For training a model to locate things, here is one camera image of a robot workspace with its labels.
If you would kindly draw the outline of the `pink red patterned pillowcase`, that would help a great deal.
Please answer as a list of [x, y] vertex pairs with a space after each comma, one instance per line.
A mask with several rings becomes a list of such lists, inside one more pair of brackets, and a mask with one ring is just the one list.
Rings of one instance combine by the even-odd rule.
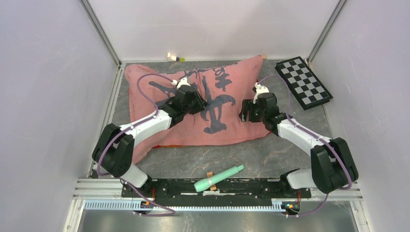
[[148, 152], [165, 146], [231, 145], [265, 137], [264, 124], [242, 122], [239, 113], [242, 101], [253, 99], [254, 84], [263, 65], [261, 56], [254, 56], [234, 64], [214, 68], [195, 68], [188, 71], [158, 73], [133, 64], [125, 69], [129, 84], [131, 121], [154, 112], [176, 89], [172, 80], [187, 77], [208, 106], [194, 115], [186, 115], [182, 122], [147, 138], [133, 150], [132, 161], [138, 163]]

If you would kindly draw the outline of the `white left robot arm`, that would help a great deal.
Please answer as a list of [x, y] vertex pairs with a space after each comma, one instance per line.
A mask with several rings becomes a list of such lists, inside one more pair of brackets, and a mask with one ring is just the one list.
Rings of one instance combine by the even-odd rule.
[[133, 190], [140, 197], [148, 196], [152, 191], [149, 177], [132, 162], [133, 150], [152, 135], [165, 131], [180, 123], [187, 114], [196, 114], [207, 107], [207, 102], [197, 89], [182, 85], [175, 96], [169, 98], [155, 111], [135, 122], [116, 126], [110, 123], [103, 129], [92, 153], [97, 162], [97, 173], [104, 168], [108, 175], [133, 185]]

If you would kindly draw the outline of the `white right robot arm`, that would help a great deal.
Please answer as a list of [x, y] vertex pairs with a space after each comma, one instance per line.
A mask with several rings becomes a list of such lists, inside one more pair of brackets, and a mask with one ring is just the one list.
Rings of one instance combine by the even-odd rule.
[[292, 197], [301, 188], [315, 188], [328, 194], [349, 189], [359, 178], [348, 143], [328, 138], [298, 123], [287, 112], [281, 112], [273, 93], [262, 93], [255, 99], [243, 100], [241, 121], [263, 123], [276, 136], [288, 140], [310, 157], [310, 168], [295, 169], [281, 175], [279, 191]]

